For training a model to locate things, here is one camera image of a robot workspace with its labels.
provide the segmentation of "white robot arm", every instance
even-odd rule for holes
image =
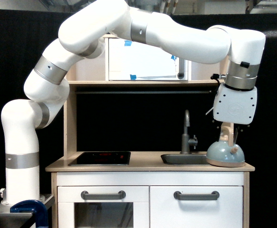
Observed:
[[[2,110],[7,204],[39,199],[35,128],[44,128],[55,118],[68,97],[67,71],[84,57],[99,56],[105,48],[102,36],[108,32],[205,64],[228,55],[228,73],[214,101],[214,118],[239,124],[252,121],[263,33],[225,26],[204,31],[179,25],[165,14],[129,7],[124,0],[97,0],[63,22],[59,39],[45,49],[24,85],[31,100],[11,101]]]

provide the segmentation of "oven window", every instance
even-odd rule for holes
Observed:
[[[76,228],[133,228],[133,203],[75,203]]]

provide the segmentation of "silver joint ring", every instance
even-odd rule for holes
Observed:
[[[67,71],[57,67],[46,58],[41,56],[37,62],[34,71],[45,80],[55,85],[60,85]]]
[[[90,56],[91,54],[93,54],[93,53],[95,52],[97,46],[98,46],[98,39],[95,40],[95,41],[93,41],[93,42],[89,45],[89,47],[87,48],[87,50],[85,50],[84,52],[82,52],[82,53],[80,53],[80,54],[78,54],[78,55],[81,56],[81,57],[88,57],[88,56]]]
[[[41,120],[41,123],[39,124],[39,126],[36,127],[36,129],[41,129],[41,128],[44,128],[48,124],[48,121],[49,121],[49,109],[45,105],[45,103],[43,103],[43,102],[37,102],[37,104],[40,106],[41,111],[42,111],[42,120]]]
[[[225,84],[236,89],[253,89],[258,76],[258,65],[229,62]]]
[[[146,31],[148,26],[148,21],[152,12],[148,12],[142,9],[139,9],[131,24],[131,39],[139,43],[146,44]]]
[[[28,169],[39,166],[39,152],[27,154],[5,154],[7,169]]]

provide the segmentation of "sink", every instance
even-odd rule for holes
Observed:
[[[209,165],[205,154],[163,154],[161,158],[168,165]]]

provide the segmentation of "logo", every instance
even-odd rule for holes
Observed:
[[[235,103],[229,106],[228,113],[232,116],[240,115],[243,112],[243,106],[239,103]]]

